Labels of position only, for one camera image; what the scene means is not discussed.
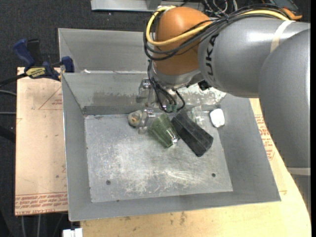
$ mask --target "cardboard sheet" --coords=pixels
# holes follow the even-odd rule
[[[67,211],[61,83],[23,78],[17,92],[15,215]]]

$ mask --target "clamp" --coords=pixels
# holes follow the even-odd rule
[[[50,65],[44,61],[40,54],[40,40],[21,39],[14,44],[13,50],[15,54],[26,62],[24,75],[33,79],[50,78],[53,80],[61,80],[61,73],[73,73],[75,71],[72,59],[69,56],[62,57],[61,61]],[[53,65],[61,65],[61,72],[57,72]]]

